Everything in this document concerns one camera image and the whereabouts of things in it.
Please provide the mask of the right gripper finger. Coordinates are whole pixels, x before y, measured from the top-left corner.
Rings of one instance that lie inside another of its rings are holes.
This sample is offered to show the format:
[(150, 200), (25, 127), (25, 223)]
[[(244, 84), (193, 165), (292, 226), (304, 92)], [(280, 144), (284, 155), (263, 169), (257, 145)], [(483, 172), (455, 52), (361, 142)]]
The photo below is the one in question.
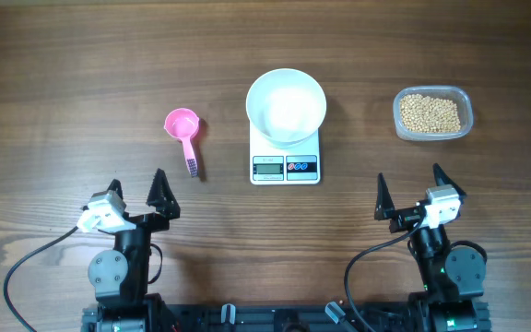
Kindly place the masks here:
[(442, 169), (442, 167), (438, 163), (434, 163), (432, 165), (434, 180), (438, 186), (442, 185), (451, 185), (456, 193), (459, 195), (460, 199), (466, 198), (466, 192), (456, 183), (454, 182)]
[(374, 218), (376, 220), (392, 219), (395, 214), (395, 205), (390, 196), (384, 175), (380, 172), (377, 177), (377, 199)]

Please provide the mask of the pink plastic measuring scoop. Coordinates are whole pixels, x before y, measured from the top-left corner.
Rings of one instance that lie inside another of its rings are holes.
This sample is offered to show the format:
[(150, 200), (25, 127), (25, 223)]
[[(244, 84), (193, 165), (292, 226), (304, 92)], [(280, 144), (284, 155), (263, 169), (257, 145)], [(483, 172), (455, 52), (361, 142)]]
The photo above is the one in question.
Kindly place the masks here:
[(186, 166), (192, 177), (198, 176), (198, 163), (192, 139), (199, 130), (199, 124), (200, 118), (195, 112), (187, 108), (178, 108), (171, 111), (164, 123), (165, 131), (182, 143)]

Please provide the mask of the white digital kitchen scale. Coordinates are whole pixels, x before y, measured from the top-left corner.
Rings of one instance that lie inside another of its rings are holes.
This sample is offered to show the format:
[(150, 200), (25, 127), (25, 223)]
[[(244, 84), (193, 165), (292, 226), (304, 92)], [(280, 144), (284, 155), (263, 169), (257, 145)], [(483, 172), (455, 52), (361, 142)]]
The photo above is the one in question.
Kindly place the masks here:
[(254, 185), (312, 185), (322, 178), (319, 134), (285, 147), (250, 125), (249, 179)]

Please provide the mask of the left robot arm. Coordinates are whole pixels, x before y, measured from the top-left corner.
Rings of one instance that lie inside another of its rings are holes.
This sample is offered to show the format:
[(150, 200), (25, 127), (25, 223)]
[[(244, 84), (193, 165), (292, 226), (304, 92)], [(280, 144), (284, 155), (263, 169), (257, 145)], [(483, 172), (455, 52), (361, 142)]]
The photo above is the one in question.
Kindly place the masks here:
[(129, 215), (121, 183), (114, 179), (83, 207), (78, 228), (110, 234), (114, 245), (95, 255), (88, 266), (97, 305), (83, 310), (82, 332), (181, 329), (161, 296), (148, 293), (148, 285), (159, 278), (149, 275), (151, 252), (159, 248), (151, 242), (151, 235), (168, 230), (170, 221), (179, 218), (181, 212), (162, 169), (153, 177), (147, 205), (155, 211)]

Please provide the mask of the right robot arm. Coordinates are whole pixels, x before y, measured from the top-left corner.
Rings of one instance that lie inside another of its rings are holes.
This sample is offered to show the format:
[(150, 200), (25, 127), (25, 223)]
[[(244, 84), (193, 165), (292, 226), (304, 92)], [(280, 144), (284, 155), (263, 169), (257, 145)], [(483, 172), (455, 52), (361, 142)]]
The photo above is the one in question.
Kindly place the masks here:
[(389, 220), (391, 233), (405, 232), (424, 291), (408, 296), (408, 324), (414, 331), (491, 331), (484, 294), (488, 255), (470, 241), (451, 242), (445, 225), (460, 217), (466, 192), (435, 163), (436, 185), (414, 207), (395, 207), (387, 183), (378, 175), (374, 218)]

